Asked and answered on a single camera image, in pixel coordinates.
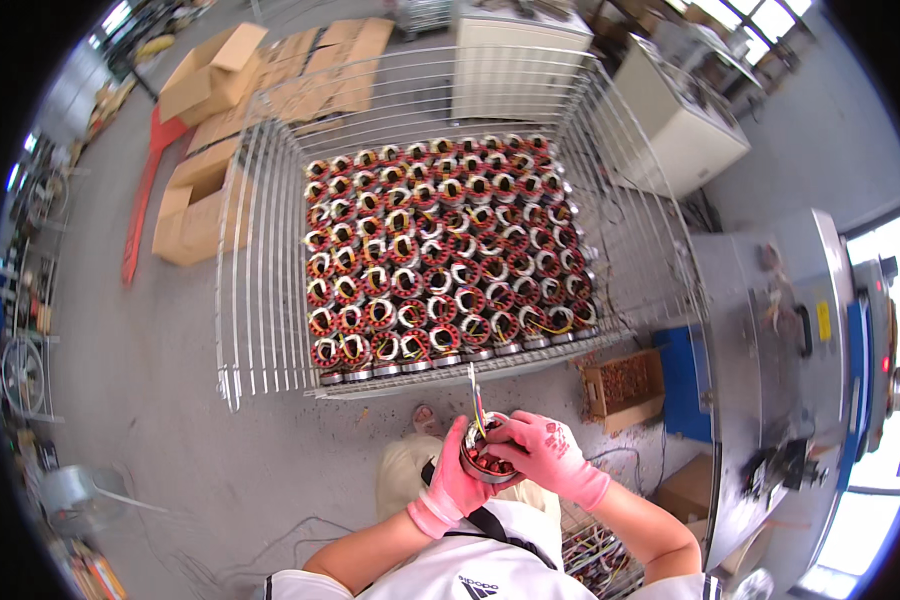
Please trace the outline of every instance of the black strap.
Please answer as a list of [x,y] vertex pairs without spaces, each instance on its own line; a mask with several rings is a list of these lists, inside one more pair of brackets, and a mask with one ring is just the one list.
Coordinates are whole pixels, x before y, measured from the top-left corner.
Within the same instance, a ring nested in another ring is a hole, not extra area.
[[[434,478],[434,463],[433,461],[428,461],[423,465],[423,469],[420,471],[420,478],[423,479],[423,482],[430,485],[431,480]],[[483,534],[471,534],[464,531],[451,531],[447,532],[446,536],[469,536],[471,538],[486,538],[488,540],[496,540],[497,542],[502,542],[504,544],[509,544],[510,546],[516,546],[518,548],[523,548],[536,558],[539,558],[543,561],[543,564],[547,566],[548,569],[557,570],[557,567],[554,565],[553,561],[550,558],[547,558],[547,555],[537,547],[531,541],[525,541],[520,539],[519,537],[510,537],[507,535],[507,532],[504,531],[504,526],[500,524],[500,519],[493,515],[493,512],[487,510],[484,507],[480,507],[477,510],[470,512],[465,519],[470,522],[471,525],[479,529]]]

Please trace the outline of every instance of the beige pants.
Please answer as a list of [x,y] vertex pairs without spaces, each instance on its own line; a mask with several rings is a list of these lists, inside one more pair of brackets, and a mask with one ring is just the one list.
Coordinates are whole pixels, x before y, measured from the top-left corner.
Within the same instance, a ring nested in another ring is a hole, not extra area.
[[[411,433],[386,445],[377,465],[377,521],[384,522],[415,500],[423,490],[420,471],[430,459],[437,463],[444,441],[433,436]],[[560,525],[560,498],[533,481],[522,481],[493,496],[498,500],[523,502],[543,511]]]

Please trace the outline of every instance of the worker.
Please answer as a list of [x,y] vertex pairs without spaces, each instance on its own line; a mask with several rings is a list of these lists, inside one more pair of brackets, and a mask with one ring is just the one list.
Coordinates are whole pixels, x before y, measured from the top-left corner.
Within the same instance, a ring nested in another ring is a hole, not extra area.
[[558,496],[643,564],[643,587],[631,598],[716,597],[690,530],[588,462],[565,424],[516,411],[487,431],[488,452],[518,472],[492,485],[461,467],[467,417],[442,442],[431,407],[417,407],[412,420],[416,433],[388,445],[377,470],[379,522],[322,547],[302,570],[268,577],[266,600],[594,598],[564,574]]

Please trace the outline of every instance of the pink glove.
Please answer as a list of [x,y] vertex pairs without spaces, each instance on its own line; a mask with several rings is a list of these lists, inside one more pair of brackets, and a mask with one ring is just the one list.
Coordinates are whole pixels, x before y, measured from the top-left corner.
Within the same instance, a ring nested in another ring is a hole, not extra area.
[[409,517],[434,540],[439,540],[460,519],[482,507],[491,496],[523,481],[516,477],[502,484],[478,481],[464,472],[460,465],[460,440],[464,438],[468,419],[458,416],[443,441],[443,449],[436,460],[430,486],[420,491],[420,497],[407,505]]
[[[585,511],[592,511],[611,485],[611,476],[584,460],[570,428],[558,420],[515,411],[506,423],[488,431],[486,440],[487,452]],[[510,440],[526,451],[505,443]]]

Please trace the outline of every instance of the gray floor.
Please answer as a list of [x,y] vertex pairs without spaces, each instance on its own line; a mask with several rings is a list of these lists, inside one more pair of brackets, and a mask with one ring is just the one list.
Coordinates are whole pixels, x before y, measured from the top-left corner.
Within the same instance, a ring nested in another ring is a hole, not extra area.
[[[338,18],[382,16],[379,3],[285,3],[270,8],[267,41]],[[180,33],[149,73],[161,86],[186,52],[216,32],[252,20],[245,5],[221,0]],[[394,34],[393,48],[407,46]],[[452,43],[447,32],[413,46]],[[430,402],[444,421],[468,410],[468,389],[426,397],[353,401],[282,393],[255,397],[230,414],[216,393],[213,329],[214,261],[179,268],[152,256],[160,194],[182,148],[164,153],[146,211],[133,286],[120,282],[134,190],[147,158],[153,105],[134,90],[115,121],[85,151],[90,173],[74,183],[70,231],[62,246],[52,354],[51,426],[61,464],[112,466],[132,496],[170,513],[132,510],[97,537],[132,597],[243,598],[267,574],[299,566],[342,530],[372,524],[375,460],[409,426],[418,403]],[[622,353],[627,348],[614,348]],[[642,488],[661,473],[661,426],[637,427],[617,438],[582,424],[576,367],[551,367],[487,384],[488,409],[516,408],[560,419],[587,456],[631,447],[642,457]],[[698,448],[668,439],[665,474]],[[633,453],[609,457],[607,468],[636,487]]]

